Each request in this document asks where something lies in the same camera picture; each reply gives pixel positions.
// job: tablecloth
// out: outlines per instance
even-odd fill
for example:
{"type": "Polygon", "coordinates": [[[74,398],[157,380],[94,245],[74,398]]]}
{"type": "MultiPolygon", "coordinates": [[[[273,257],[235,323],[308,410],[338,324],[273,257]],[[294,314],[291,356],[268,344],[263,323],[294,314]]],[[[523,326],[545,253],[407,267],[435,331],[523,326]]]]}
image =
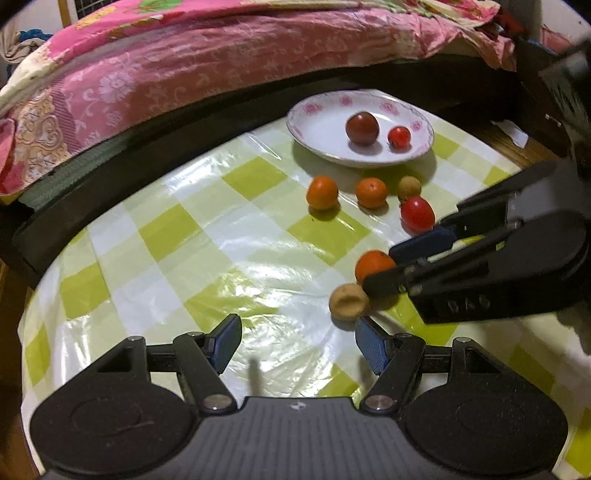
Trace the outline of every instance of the tablecloth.
{"type": "MultiPolygon", "coordinates": [[[[251,392],[253,369],[266,395],[358,401],[375,377],[351,329],[331,320],[328,297],[354,281],[363,252],[408,238],[398,180],[417,176],[440,218],[518,170],[425,114],[433,149],[407,164],[361,171],[329,163],[295,143],[281,119],[195,158],[84,228],[53,262],[20,324],[25,430],[40,401],[123,338],[169,343],[211,331],[229,313],[242,317],[243,341],[222,378],[239,401],[251,392]],[[306,188],[319,174],[339,185],[336,216],[308,210],[306,188]],[[355,184],[367,176],[386,182],[387,212],[357,206],[355,184]]],[[[427,326],[400,295],[377,318],[427,343],[449,345],[457,336],[481,343],[565,411],[570,433],[555,473],[565,480],[591,473],[591,362],[556,315],[427,326]]],[[[178,392],[174,376],[153,380],[178,392]]]]}

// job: white plate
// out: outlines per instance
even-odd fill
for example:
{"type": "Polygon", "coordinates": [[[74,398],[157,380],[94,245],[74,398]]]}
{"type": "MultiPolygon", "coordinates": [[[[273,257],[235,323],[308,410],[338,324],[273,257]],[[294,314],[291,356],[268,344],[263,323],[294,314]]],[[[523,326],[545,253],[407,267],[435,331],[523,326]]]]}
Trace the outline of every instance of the white plate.
{"type": "Polygon", "coordinates": [[[396,165],[420,157],[433,146],[433,127],[408,103],[383,93],[341,90],[302,100],[287,114],[287,128],[304,147],[335,163],[356,168],[396,165]],[[358,112],[371,113],[379,123],[379,136],[369,147],[355,145],[345,124],[358,112]],[[400,152],[388,144],[391,128],[403,125],[411,131],[410,148],[400,152]]]}

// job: table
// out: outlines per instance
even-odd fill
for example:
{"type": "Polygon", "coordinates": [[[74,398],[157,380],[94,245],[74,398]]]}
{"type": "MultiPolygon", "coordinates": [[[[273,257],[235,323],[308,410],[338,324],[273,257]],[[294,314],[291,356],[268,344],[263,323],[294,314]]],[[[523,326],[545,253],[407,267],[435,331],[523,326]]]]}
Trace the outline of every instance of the table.
{"type": "MultiPolygon", "coordinates": [[[[387,251],[408,235],[395,196],[380,215],[358,208],[357,181],[377,176],[395,192],[401,176],[415,175],[440,218],[518,170],[424,113],[436,132],[433,149],[402,166],[359,171],[329,163],[295,143],[280,119],[194,159],[92,222],[53,262],[20,324],[26,431],[40,401],[123,338],[169,343],[181,333],[211,331],[228,313],[243,320],[242,344],[223,375],[239,401],[251,393],[253,369],[265,395],[359,401],[374,377],[353,332],[332,322],[328,296],[354,281],[363,252],[387,251]],[[308,211],[306,188],[319,174],[339,185],[336,216],[308,211]]],[[[591,361],[556,315],[427,326],[406,296],[377,315],[387,328],[427,343],[449,345],[457,336],[481,343],[567,414],[569,439],[555,473],[565,480],[591,473],[591,361]]],[[[178,392],[171,374],[153,381],[178,392]]]]}

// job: green and white tablecloth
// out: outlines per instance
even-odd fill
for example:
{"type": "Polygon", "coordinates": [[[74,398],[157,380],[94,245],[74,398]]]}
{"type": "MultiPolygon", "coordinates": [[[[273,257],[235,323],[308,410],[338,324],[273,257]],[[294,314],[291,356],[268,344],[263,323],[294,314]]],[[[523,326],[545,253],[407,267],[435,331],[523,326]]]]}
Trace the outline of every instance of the green and white tablecloth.
{"type": "MultiPolygon", "coordinates": [[[[92,222],[47,271],[20,325],[26,431],[41,400],[123,338],[169,343],[210,331],[228,313],[239,314],[244,328],[223,375],[238,399],[249,394],[250,365],[258,361],[268,395],[359,400],[374,378],[353,332],[331,321],[328,297],[354,281],[363,252],[408,238],[395,196],[400,177],[422,181],[440,218],[517,171],[426,115],[436,132],[433,151],[403,166],[359,171],[329,163],[296,144],[282,119],[196,158],[92,222]],[[319,174],[341,191],[332,219],[308,212],[306,189],[319,174]],[[363,176],[380,177],[394,194],[382,216],[357,207],[363,176]]],[[[400,296],[382,315],[393,320],[428,343],[470,336],[551,395],[571,426],[555,472],[562,479],[591,473],[591,361],[555,315],[426,326],[400,296]]],[[[154,381],[178,390],[165,374],[154,381]]]]}

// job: blue gripper pad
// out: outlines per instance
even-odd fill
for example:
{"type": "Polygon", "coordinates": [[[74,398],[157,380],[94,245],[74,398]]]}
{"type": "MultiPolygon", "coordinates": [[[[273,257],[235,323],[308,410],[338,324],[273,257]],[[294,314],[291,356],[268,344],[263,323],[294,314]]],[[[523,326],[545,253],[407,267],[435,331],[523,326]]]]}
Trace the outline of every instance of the blue gripper pad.
{"type": "Polygon", "coordinates": [[[229,315],[212,333],[215,344],[209,362],[221,375],[242,341],[242,320],[238,315],[229,315]]]}
{"type": "Polygon", "coordinates": [[[355,342],[376,375],[381,375],[390,362],[386,356],[384,340],[363,317],[359,319],[355,327],[355,342]]]}
{"type": "Polygon", "coordinates": [[[401,244],[394,245],[389,254],[396,263],[403,264],[447,251],[456,241],[457,235],[453,230],[438,226],[401,244]]]}

